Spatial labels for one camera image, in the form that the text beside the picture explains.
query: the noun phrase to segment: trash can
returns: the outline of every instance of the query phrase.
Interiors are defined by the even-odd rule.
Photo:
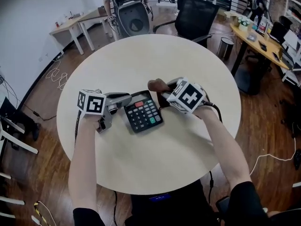
[[[221,38],[221,43],[217,51],[219,58],[229,59],[234,43],[231,39]]]

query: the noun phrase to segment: green button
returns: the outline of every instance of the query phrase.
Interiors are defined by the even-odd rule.
[[[156,122],[156,121],[155,121],[155,118],[151,117],[151,118],[150,118],[150,122],[151,122],[151,124],[155,123],[155,122]]]

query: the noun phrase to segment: red button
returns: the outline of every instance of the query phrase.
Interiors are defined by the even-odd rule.
[[[136,107],[143,106],[143,101],[140,101],[140,102],[135,103],[135,106],[136,106]]]

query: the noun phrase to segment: calculator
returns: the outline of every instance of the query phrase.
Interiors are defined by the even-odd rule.
[[[148,90],[131,95],[132,101],[124,107],[135,133],[147,130],[163,122],[160,111]]]

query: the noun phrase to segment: wooden desk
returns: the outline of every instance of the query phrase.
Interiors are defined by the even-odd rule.
[[[108,18],[108,15],[107,15],[105,9],[104,8],[98,8],[98,9],[94,10],[93,12],[90,12],[90,13],[84,15],[78,21],[78,23],[81,26],[81,29],[82,29],[82,31],[83,31],[83,33],[84,33],[84,35],[85,35],[85,37],[88,41],[88,44],[89,44],[92,51],[94,51],[95,48],[94,48],[94,45],[91,41],[89,33],[86,29],[85,22],[90,21],[90,22],[95,22],[95,23],[101,23],[103,25],[103,29],[104,29],[105,34],[108,34],[108,29],[107,29],[107,26],[105,24],[105,19],[107,19],[107,18]],[[112,30],[112,34],[114,36],[115,41],[117,41],[118,38],[117,38],[117,35],[116,35],[115,31]]]
[[[257,35],[257,39],[255,42],[250,41],[247,39],[249,36],[249,33],[251,32],[243,32],[238,29],[238,27],[234,26],[233,24],[230,25],[233,32],[243,41],[243,44],[241,46],[241,49],[239,51],[239,54],[237,56],[237,59],[235,61],[235,64],[231,70],[231,73],[233,77],[235,78],[235,81],[238,85],[238,88],[249,94],[249,95],[256,95],[259,93],[260,89],[260,81],[262,77],[264,76],[265,72],[267,71],[270,63],[274,63],[280,67],[283,67],[285,69],[289,69],[282,61],[277,61],[274,56],[273,52],[278,55],[278,52],[280,50],[280,45],[265,40],[264,37],[262,37],[260,34],[258,34],[255,30],[252,30],[251,32]],[[267,46],[267,51],[261,49],[259,41],[262,42]],[[247,47],[250,46],[253,50],[260,53],[262,55],[262,58],[259,58],[259,65],[257,71],[254,73],[252,78],[250,77],[250,74],[246,71],[238,71],[238,68],[241,64],[241,61],[245,55]]]
[[[73,38],[73,40],[74,40],[74,42],[75,42],[75,44],[78,48],[80,54],[81,55],[84,54],[84,51],[83,51],[83,49],[81,48],[81,46],[79,44],[79,41],[77,39],[77,36],[76,36],[73,28],[74,28],[74,26],[78,25],[78,21],[80,19],[82,19],[83,17],[85,17],[85,16],[87,16],[87,15],[82,15],[82,16],[79,16],[77,18],[68,19],[64,24],[62,24],[61,26],[59,26],[58,28],[54,29],[53,31],[51,31],[49,33],[51,35],[51,37],[54,39],[54,42],[55,42],[56,46],[58,47],[58,49],[61,51],[62,54],[64,52],[63,52],[62,48],[59,46],[58,41],[56,40],[56,38],[53,35],[56,34],[56,33],[59,33],[59,32],[67,31],[67,30],[69,30],[69,32],[70,32],[70,34],[71,34],[71,36],[72,36],[72,38]]]
[[[182,56],[182,48],[186,48],[186,56]],[[240,96],[224,63],[190,40],[147,34],[104,46],[86,58],[68,79],[56,119],[68,158],[72,158],[74,151],[80,89],[132,94],[147,89],[151,79],[160,77],[168,82],[183,75],[202,85],[210,100],[218,105],[224,126],[235,137],[241,115]],[[156,93],[151,95],[158,106]],[[113,116],[112,127],[95,134],[98,184],[127,194],[165,193],[198,180],[218,163],[202,120],[171,107],[161,113],[164,123],[134,134],[127,127],[124,109],[119,109]]]

